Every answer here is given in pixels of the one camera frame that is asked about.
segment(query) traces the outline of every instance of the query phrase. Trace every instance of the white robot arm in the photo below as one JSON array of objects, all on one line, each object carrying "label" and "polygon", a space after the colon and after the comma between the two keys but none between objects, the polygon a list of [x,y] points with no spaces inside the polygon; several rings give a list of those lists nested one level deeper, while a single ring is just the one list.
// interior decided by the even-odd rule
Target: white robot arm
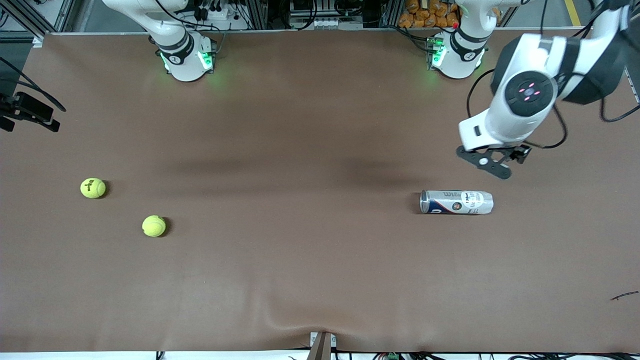
[{"label": "white robot arm", "polygon": [[432,54],[431,63],[442,74],[463,79],[480,65],[484,45],[489,40],[497,18],[493,8],[520,6],[520,0],[456,0],[462,16],[460,26],[436,35],[442,39],[440,50]]},{"label": "white robot arm", "polygon": [[103,2],[111,9],[130,17],[149,32],[160,48],[160,57],[164,61],[164,66],[176,79],[194,81],[213,70],[215,50],[212,49],[211,39],[195,31],[187,31],[183,23],[165,13],[165,10],[175,12],[185,8],[188,0],[103,0]]},{"label": "white robot arm", "polygon": [[[593,12],[593,38],[524,34],[503,48],[487,110],[460,122],[457,153],[478,168],[506,179],[505,162],[522,163],[530,147],[522,142],[545,120],[556,99],[589,104],[611,94],[627,59],[630,4],[604,0]],[[493,152],[503,155],[492,159]]]}]

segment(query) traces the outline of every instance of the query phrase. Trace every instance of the table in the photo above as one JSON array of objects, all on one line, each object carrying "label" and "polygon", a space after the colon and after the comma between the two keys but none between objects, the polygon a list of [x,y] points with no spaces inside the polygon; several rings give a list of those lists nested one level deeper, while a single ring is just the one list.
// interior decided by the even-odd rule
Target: table
[{"label": "table", "polygon": [[[457,158],[473,80],[388,31],[229,35],[179,83],[146,36],[48,36],[25,72],[59,133],[0,134],[0,350],[640,350],[640,138],[559,105],[569,139],[501,181]],[[472,100],[490,102],[488,80]],[[626,79],[610,117],[635,105]],[[532,136],[555,142],[552,115]],[[109,193],[79,193],[100,177]],[[493,193],[420,215],[422,189]],[[166,217],[163,238],[141,221]]]}]

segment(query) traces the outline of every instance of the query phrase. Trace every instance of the yellow tennis ball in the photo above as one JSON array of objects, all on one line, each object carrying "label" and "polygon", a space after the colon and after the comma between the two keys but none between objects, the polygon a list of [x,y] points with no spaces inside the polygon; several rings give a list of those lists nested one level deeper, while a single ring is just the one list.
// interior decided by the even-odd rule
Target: yellow tennis ball
[{"label": "yellow tennis ball", "polygon": [[145,232],[145,235],[151,236],[152,238],[162,235],[165,230],[166,223],[164,219],[157,215],[151,215],[142,222],[142,231]]},{"label": "yellow tennis ball", "polygon": [[104,195],[107,186],[96,177],[90,177],[80,185],[80,192],[89,199],[97,199]]}]

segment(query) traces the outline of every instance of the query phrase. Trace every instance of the metal can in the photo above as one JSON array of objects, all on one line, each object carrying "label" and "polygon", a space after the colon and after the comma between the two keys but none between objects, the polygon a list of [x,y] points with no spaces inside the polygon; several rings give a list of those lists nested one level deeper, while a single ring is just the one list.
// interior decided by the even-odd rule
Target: metal can
[{"label": "metal can", "polygon": [[461,190],[423,190],[420,210],[423,214],[489,214],[493,195],[488,192]]}]

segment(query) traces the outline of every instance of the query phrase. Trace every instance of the cable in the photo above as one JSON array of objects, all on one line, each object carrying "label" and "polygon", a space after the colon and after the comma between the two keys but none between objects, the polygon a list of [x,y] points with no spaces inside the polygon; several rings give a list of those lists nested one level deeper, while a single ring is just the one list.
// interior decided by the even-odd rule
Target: cable
[{"label": "cable", "polygon": [[607,118],[607,115],[605,115],[605,107],[606,107],[605,98],[606,98],[606,96],[604,96],[604,91],[602,91],[602,87],[599,84],[596,84],[596,82],[593,79],[591,79],[589,76],[587,76],[585,74],[572,72],[572,76],[573,75],[582,76],[583,79],[589,81],[591,86],[593,86],[593,88],[600,95],[600,120],[602,120],[604,122],[616,122],[616,121],[620,121],[620,120],[624,119],[625,117],[627,117],[627,116],[635,113],[636,111],[640,110],[640,105],[637,105],[635,108],[632,108],[631,110],[629,110],[626,113],[620,115],[619,117],[614,117],[613,119]]},{"label": "cable", "polygon": [[441,28],[440,26],[434,26],[434,28],[436,28],[436,29],[440,29],[440,30],[442,30],[442,31],[444,31],[444,32],[446,32],[446,33],[448,33],[448,34],[455,34],[455,33],[456,33],[456,32],[455,32],[455,30],[454,30],[454,31],[447,30],[447,29],[445,29],[445,28]]},{"label": "cable", "polygon": [[[569,136],[569,130],[566,126],[566,122],[564,121],[564,118],[562,118],[562,114],[560,114],[560,111],[558,110],[558,107],[555,104],[554,104],[554,112],[556,113],[556,116],[558,117],[558,122],[560,122],[560,126],[562,127],[562,139],[560,139],[560,141],[558,141],[553,145],[540,145],[538,143],[529,142],[527,140],[523,141],[523,143],[527,145],[531,145],[533,147],[537,147],[539,149],[555,149],[556,147],[559,147],[560,145],[564,144],[567,137]],[[554,357],[551,360],[562,360],[562,359],[568,359],[568,357]]]},{"label": "cable", "polygon": [[282,11],[286,2],[287,2],[287,0],[281,0],[280,1],[280,11],[279,11],[280,12],[280,21],[282,21],[282,24],[284,25],[285,29],[291,29],[291,25],[289,24],[287,19],[285,19],[285,17],[284,17],[285,12]]},{"label": "cable", "polygon": [[46,97],[47,100],[51,101],[53,103],[53,105],[55,105],[58,109],[60,109],[60,111],[62,111],[62,112],[66,112],[67,111],[67,109],[55,97],[53,97],[48,92],[42,90],[36,83],[34,83],[31,79],[29,79],[26,75],[24,75],[24,73],[22,71],[20,71],[17,67],[14,67],[11,63],[6,61],[2,57],[0,57],[0,60],[2,62],[4,62],[5,64],[9,65],[13,70],[16,70],[16,72],[18,74],[22,75],[22,77],[24,77],[25,79],[27,79],[27,81],[29,81],[29,83],[25,83],[24,81],[20,81],[20,80],[7,79],[7,78],[0,78],[0,81],[4,81],[6,83],[18,84],[18,85],[26,86],[26,87],[28,87],[30,89],[36,90],[37,92],[39,92],[42,95],[44,95],[44,97]]},{"label": "cable", "polygon": [[240,5],[238,4],[238,0],[234,0],[234,5],[236,6],[236,12],[240,14],[240,16],[242,17],[242,19],[246,22],[246,27],[249,30],[253,30],[253,25],[251,24],[251,22],[249,21],[249,14],[247,14],[244,10],[244,7],[240,8]]},{"label": "cable", "polygon": [[406,36],[409,38],[409,40],[411,40],[411,42],[420,50],[424,51],[425,53],[428,54],[432,54],[434,53],[433,50],[429,50],[427,48],[425,48],[424,46],[420,45],[420,43],[418,43],[418,41],[426,41],[427,38],[423,38],[423,37],[417,37],[415,35],[411,35],[409,34],[409,31],[407,29],[401,29],[398,28],[397,26],[394,25],[384,25],[383,28],[390,28],[390,29],[395,29],[396,31],[398,31],[400,34]]},{"label": "cable", "polygon": [[351,13],[349,13],[349,10],[347,10],[346,6],[343,8],[343,10],[341,10],[338,7],[338,4],[343,1],[343,0],[336,0],[333,2],[333,9],[340,14],[341,16],[356,16],[356,15],[360,15],[362,13],[362,6],[364,6],[364,3],[362,3],[362,6],[360,6],[359,8],[357,8],[356,10],[352,11]]},{"label": "cable", "polygon": [[298,31],[304,30],[311,26],[316,21],[316,15],[318,14],[318,5],[316,4],[316,0],[309,0],[311,2],[311,6],[309,6],[309,21]]},{"label": "cable", "polygon": [[[182,19],[178,19],[176,16],[174,16],[172,13],[170,13],[166,8],[164,8],[164,6],[160,3],[160,0],[156,0],[156,4],[158,4],[158,6],[160,6],[160,9],[162,9],[162,11],[164,11],[165,14],[169,15],[170,18],[172,18],[173,20],[177,20],[183,24],[188,24],[194,27],[194,29],[198,29],[198,26],[200,26],[199,24],[194,24],[193,22],[190,21],[186,21],[186,20],[182,20]],[[209,26],[211,28],[211,30],[215,29],[216,31],[221,31],[217,26],[211,24],[211,25],[202,25],[202,26]]]},{"label": "cable", "polygon": [[485,71],[482,75],[480,75],[475,81],[474,84],[471,85],[471,89],[469,89],[469,93],[467,94],[467,116],[471,117],[471,109],[469,106],[469,102],[471,101],[471,94],[474,93],[474,90],[476,89],[476,85],[478,85],[478,83],[480,82],[480,80],[482,80],[483,77],[491,74],[493,71],[495,71],[495,69],[491,69],[491,70],[487,70]]},{"label": "cable", "polygon": [[587,34],[589,34],[589,31],[591,31],[591,26],[593,25],[593,22],[595,21],[595,19],[590,20],[582,29],[578,30],[577,33],[573,34],[571,37],[575,38],[576,36],[580,35],[583,31],[587,31],[582,38],[586,38]]},{"label": "cable", "polygon": [[222,45],[225,43],[225,39],[227,38],[227,33],[222,34],[222,40],[220,40],[220,44],[216,48],[216,54],[218,54],[222,50]]},{"label": "cable", "polygon": [[395,26],[395,25],[384,25],[384,26],[383,26],[383,28],[390,28],[390,29],[394,29],[394,30],[396,30],[397,32],[399,32],[400,34],[402,34],[402,35],[404,35],[404,36],[406,36],[406,37],[412,37],[412,38],[414,38],[414,39],[416,39],[416,40],[421,40],[421,41],[426,41],[426,40],[427,40],[427,38],[426,38],[426,37],[424,37],[424,38],[423,38],[423,37],[419,37],[419,36],[417,36],[417,35],[412,35],[412,34],[410,34],[410,33],[409,33],[409,30],[407,30],[407,29],[402,29],[402,28],[398,28],[398,27],[397,27],[397,26]]},{"label": "cable", "polygon": [[2,14],[0,15],[0,21],[2,21],[2,24],[0,24],[0,28],[2,28],[4,25],[6,25],[6,22],[9,20],[9,14],[4,12],[4,10],[2,10]]},{"label": "cable", "polygon": [[545,4],[542,6],[542,15],[540,15],[540,36],[542,36],[542,31],[545,25],[545,14],[547,12],[547,3],[549,0],[545,0]]}]

